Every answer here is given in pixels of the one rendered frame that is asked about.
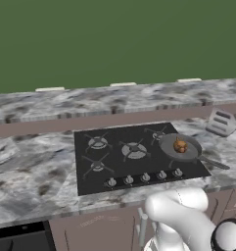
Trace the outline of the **silver toaster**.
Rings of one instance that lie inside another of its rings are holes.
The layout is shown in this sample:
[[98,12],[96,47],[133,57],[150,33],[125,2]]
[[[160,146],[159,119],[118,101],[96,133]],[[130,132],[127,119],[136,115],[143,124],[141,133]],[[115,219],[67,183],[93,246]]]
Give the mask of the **silver toaster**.
[[227,137],[236,130],[235,118],[225,111],[213,108],[206,130],[216,135]]

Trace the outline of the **brown roast chicken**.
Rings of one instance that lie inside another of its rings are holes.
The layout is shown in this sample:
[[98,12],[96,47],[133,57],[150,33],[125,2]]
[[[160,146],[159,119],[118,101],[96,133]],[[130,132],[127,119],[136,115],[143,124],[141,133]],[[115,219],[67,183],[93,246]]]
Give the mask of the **brown roast chicken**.
[[176,138],[173,143],[173,149],[177,153],[185,153],[188,149],[188,144],[184,140]]

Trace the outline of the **black appliance front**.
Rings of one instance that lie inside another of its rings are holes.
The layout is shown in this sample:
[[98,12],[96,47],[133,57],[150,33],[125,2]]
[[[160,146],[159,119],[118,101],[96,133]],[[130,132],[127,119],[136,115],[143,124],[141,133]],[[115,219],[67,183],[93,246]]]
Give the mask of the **black appliance front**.
[[49,223],[0,228],[0,251],[56,251]]

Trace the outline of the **black gas hob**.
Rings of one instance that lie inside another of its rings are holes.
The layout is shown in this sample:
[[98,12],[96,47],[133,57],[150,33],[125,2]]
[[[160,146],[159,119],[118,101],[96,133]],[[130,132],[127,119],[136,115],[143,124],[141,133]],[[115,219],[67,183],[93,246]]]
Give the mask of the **black gas hob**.
[[[162,151],[160,138],[175,132],[170,123],[76,131],[73,136],[78,194],[208,176],[210,173],[202,162],[172,161]],[[183,171],[182,177],[173,174],[176,169]],[[158,179],[160,171],[165,171],[166,179]],[[148,182],[141,180],[144,173],[151,178]],[[132,184],[124,183],[127,176],[133,177]],[[114,187],[107,186],[111,177],[117,181]]]

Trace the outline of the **grey frying pan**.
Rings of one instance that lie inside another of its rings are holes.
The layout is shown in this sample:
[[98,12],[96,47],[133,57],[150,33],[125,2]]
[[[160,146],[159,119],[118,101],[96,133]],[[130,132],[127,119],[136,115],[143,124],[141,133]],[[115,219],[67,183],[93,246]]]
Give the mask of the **grey frying pan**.
[[[187,150],[184,153],[178,153],[174,150],[173,144],[176,140],[184,141],[187,144]],[[202,146],[192,136],[179,133],[166,134],[159,141],[159,146],[171,160],[193,163],[196,163],[198,160],[200,160],[210,163],[220,169],[229,170],[228,166],[205,157],[203,155]]]

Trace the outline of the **brown cupboard door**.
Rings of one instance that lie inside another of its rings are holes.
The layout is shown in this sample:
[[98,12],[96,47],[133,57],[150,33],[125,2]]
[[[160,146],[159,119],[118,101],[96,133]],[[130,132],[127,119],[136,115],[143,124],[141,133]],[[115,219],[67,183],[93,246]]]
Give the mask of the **brown cupboard door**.
[[144,206],[51,220],[57,251],[141,251],[139,208]]
[[208,192],[207,195],[206,214],[215,225],[229,218],[236,219],[236,188]]

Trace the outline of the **pale stool seat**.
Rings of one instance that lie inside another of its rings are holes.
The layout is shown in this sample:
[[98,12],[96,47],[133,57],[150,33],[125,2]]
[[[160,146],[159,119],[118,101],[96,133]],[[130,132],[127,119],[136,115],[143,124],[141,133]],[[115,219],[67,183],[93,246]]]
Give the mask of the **pale stool seat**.
[[194,82],[194,81],[202,81],[199,77],[188,77],[188,78],[179,78],[176,80],[177,82]]
[[43,88],[36,88],[35,92],[48,92],[48,91],[63,91],[65,90],[64,87],[43,87]]
[[133,86],[137,85],[136,82],[119,82],[119,83],[111,83],[110,87],[119,87],[119,86]]

